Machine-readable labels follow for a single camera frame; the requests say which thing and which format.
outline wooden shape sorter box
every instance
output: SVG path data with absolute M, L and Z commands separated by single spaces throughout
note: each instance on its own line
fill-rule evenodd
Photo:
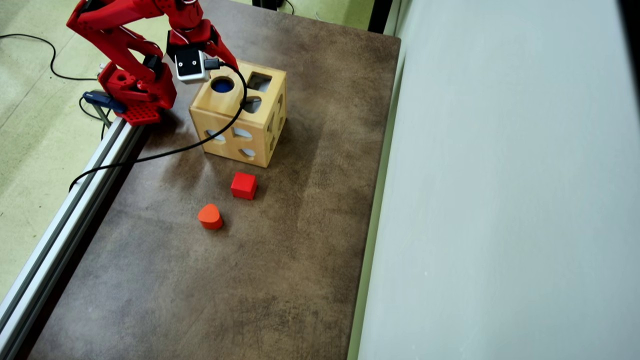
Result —
M 247 82 L 243 111 L 224 133 L 203 144 L 205 152 L 266 168 L 287 120 L 286 72 L 238 61 Z M 203 140 L 225 127 L 243 98 L 240 77 L 228 67 L 211 72 L 189 113 Z

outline orange block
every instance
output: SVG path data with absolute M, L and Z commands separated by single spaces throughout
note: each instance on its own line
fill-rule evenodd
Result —
M 219 229 L 223 224 L 220 211 L 214 204 L 202 208 L 198 214 L 198 220 L 205 229 Z

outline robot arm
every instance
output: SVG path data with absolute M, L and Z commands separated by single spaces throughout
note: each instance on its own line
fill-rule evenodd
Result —
M 176 62 L 178 79 L 206 81 L 204 55 L 219 56 L 237 68 L 236 59 L 209 20 L 202 19 L 197 0 L 81 0 L 67 26 L 93 43 L 110 60 L 98 81 L 104 90 L 126 106 L 116 114 L 132 125 L 160 121 L 161 108 L 169 109 L 176 91 L 160 47 L 124 25 L 166 14 L 169 31 L 167 53 Z M 140 63 L 131 53 L 145 56 Z

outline square hole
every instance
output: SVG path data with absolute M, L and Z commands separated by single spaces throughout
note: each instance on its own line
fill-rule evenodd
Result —
M 247 87 L 260 92 L 267 92 L 269 84 L 271 84 L 271 76 L 252 72 Z

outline green floor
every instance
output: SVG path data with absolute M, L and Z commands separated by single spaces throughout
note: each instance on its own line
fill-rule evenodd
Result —
M 360 29 L 366 29 L 373 4 L 373 0 L 290 2 L 295 15 Z M 58 50 L 55 68 L 60 74 L 95 76 L 108 59 L 65 26 L 76 4 L 77 0 L 2 0 L 0 35 L 27 33 L 46 38 Z M 285 3 L 280 11 L 291 13 L 291 6 Z M 129 27 L 162 44 L 169 25 L 166 17 L 159 17 Z M 0 97 L 0 298 L 100 141 L 102 124 L 78 108 L 82 93 L 99 84 L 53 76 L 51 55 L 51 48 L 36 40 L 0 39 L 4 88 Z

